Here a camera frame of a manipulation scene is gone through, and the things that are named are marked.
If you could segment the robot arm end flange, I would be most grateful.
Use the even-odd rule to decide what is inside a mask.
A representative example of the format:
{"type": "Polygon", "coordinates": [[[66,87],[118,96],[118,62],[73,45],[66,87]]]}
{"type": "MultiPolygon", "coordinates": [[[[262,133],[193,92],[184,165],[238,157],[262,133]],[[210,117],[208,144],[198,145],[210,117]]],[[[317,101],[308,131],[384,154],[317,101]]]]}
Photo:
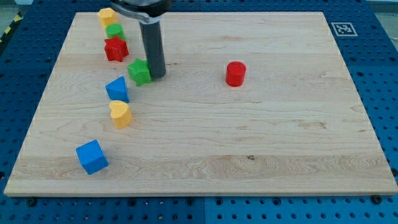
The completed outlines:
{"type": "Polygon", "coordinates": [[[159,22],[172,6],[171,0],[110,0],[113,10],[143,24],[159,22]]]}

